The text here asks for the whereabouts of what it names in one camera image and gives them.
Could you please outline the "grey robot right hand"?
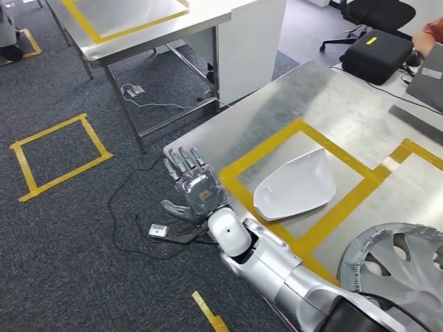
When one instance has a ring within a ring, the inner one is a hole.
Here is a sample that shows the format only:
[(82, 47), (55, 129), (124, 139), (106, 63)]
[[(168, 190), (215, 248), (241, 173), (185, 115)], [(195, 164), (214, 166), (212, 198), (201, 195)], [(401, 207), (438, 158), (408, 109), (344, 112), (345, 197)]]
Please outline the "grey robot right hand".
[(178, 150), (170, 149), (168, 154), (164, 159), (164, 166), (187, 205), (161, 201), (168, 214), (183, 221), (202, 223), (219, 209), (229, 206), (227, 191), (217, 179), (214, 168), (196, 148), (186, 151), (179, 147)]

